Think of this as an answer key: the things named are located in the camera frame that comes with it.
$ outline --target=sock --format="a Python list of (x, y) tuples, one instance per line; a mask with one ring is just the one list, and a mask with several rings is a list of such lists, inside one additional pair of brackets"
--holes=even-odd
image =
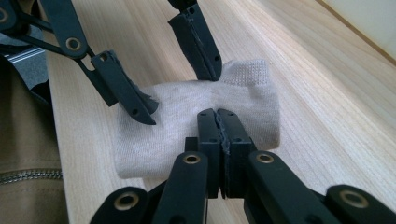
[(231, 61), (221, 78), (163, 83), (142, 89), (160, 102), (157, 125), (138, 123), (119, 106), (113, 139), (121, 178), (168, 176), (186, 137), (198, 136), (197, 114), (205, 109), (233, 111), (256, 147), (279, 145), (279, 103), (264, 60)]

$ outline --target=brown fabric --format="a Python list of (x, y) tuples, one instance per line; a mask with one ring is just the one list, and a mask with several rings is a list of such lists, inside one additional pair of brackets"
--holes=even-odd
[[(61, 169), (50, 106), (0, 56), (0, 174)], [(67, 223), (62, 180), (0, 185), (1, 223)]]

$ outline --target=tabletop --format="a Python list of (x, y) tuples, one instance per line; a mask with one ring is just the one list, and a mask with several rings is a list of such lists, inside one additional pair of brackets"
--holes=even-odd
[[(348, 184), (396, 211), (396, 67), (317, 1), (198, 1), (224, 63), (264, 59), (280, 102), (273, 150), (311, 189)], [(167, 23), (166, 0), (73, 0), (95, 52), (114, 49), (140, 87), (195, 79)], [(71, 223), (88, 223), (106, 196), (162, 180), (120, 179), (107, 107), (78, 65), (47, 54)], [(210, 200), (208, 223), (247, 223), (242, 200)]]

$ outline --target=brown edge strip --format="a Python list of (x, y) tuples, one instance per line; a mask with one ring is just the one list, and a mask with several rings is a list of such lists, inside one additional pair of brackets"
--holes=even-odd
[(329, 5), (327, 5), (324, 0), (316, 0), (319, 4), (321, 4), (324, 8), (326, 8), (330, 13), (332, 13), (335, 18), (337, 18), (340, 22), (342, 22), (347, 28), (349, 28), (353, 33), (355, 33), (358, 37), (360, 37), (364, 42), (370, 45), (373, 49), (375, 49), (378, 53), (384, 56), (390, 63), (396, 66), (396, 59), (392, 58), (386, 51), (381, 49), (375, 42), (369, 39), (366, 35), (360, 32), (355, 26), (353, 26), (349, 21), (344, 19), (338, 12), (332, 9)]

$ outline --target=gray fabric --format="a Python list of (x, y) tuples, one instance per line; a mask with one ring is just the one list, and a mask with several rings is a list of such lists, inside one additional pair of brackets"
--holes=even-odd
[(197, 114), (205, 109), (233, 111), (258, 149), (279, 144), (279, 103), (264, 60), (231, 61), (218, 82), (164, 83), (142, 90), (160, 102), (148, 126), (119, 107), (113, 139), (115, 166), (121, 178), (167, 176), (186, 137), (198, 134)]

